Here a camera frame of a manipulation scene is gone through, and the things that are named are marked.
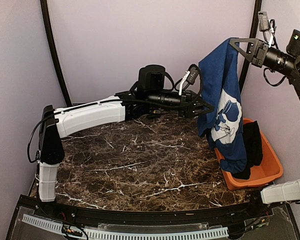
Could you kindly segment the black brooch box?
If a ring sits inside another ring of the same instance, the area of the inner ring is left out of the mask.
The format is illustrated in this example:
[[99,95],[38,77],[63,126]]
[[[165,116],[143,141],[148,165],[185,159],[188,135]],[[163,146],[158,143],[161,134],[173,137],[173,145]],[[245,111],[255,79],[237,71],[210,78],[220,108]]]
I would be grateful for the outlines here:
[[160,113],[151,113],[147,115],[147,119],[158,119],[160,118],[162,115]]

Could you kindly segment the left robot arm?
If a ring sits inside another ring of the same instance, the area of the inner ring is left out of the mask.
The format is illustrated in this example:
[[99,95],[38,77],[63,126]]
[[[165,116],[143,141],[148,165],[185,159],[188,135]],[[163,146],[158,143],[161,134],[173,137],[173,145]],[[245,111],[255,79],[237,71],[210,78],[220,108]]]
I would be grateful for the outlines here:
[[156,110],[176,111],[178,116],[194,118],[214,111],[214,106],[202,99],[202,92],[189,90],[196,79],[203,84],[200,68],[191,64],[178,82],[170,89],[164,88],[165,78],[173,79],[165,67],[151,64],[142,67],[138,80],[128,91],[116,93],[105,99],[71,107],[43,109],[40,122],[34,127],[38,132],[38,149],[30,163],[38,163],[38,197],[41,210],[50,218],[61,213],[56,199],[55,186],[60,163],[65,157],[62,139],[71,134],[109,123],[126,122]]

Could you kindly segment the blue printed t-shirt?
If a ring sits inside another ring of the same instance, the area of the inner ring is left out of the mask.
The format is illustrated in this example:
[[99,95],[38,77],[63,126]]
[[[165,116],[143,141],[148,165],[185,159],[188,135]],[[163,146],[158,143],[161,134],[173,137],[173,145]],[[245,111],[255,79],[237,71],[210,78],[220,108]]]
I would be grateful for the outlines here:
[[202,59],[198,66],[203,77],[202,99],[214,110],[197,120],[199,136],[224,159],[222,170],[237,174],[247,166],[243,138],[243,112],[237,73],[238,51],[227,39]]

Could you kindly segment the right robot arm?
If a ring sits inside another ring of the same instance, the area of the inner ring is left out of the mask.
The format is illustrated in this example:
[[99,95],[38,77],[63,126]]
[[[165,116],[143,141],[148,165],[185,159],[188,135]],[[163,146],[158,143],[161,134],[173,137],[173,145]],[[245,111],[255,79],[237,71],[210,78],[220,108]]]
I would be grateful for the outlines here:
[[[300,101],[300,31],[293,30],[286,53],[272,47],[269,43],[257,38],[231,38],[229,41],[249,63],[256,67],[266,67],[288,79]],[[265,187],[260,197],[254,198],[245,205],[245,213],[256,217],[264,210],[265,204],[289,203],[300,204],[300,179]]]

